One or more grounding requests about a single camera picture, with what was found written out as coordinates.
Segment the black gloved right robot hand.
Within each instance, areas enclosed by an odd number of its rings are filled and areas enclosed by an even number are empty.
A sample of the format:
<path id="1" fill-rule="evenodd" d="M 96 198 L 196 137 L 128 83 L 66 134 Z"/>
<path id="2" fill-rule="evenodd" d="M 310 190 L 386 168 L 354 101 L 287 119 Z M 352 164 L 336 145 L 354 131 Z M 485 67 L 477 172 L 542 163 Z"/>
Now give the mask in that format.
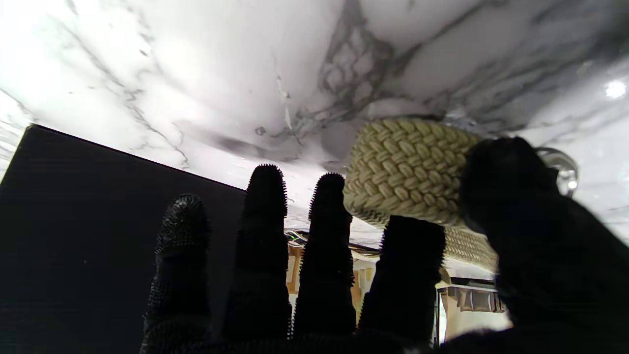
<path id="1" fill-rule="evenodd" d="M 144 316 L 142 354 L 626 354 L 628 247 L 590 211 L 560 194 L 530 144 L 485 140 L 466 157 L 463 218 L 498 255 L 496 288 L 512 327 L 473 331 L 433 348 L 435 285 L 445 231 L 389 219 L 372 286 L 355 318 L 352 216 L 344 178 L 317 182 L 310 237 L 292 310 L 286 287 L 286 188 L 273 164 L 250 177 L 237 235 L 222 338 L 212 340 L 202 199 L 182 195 L 164 214 L 156 274 Z"/>

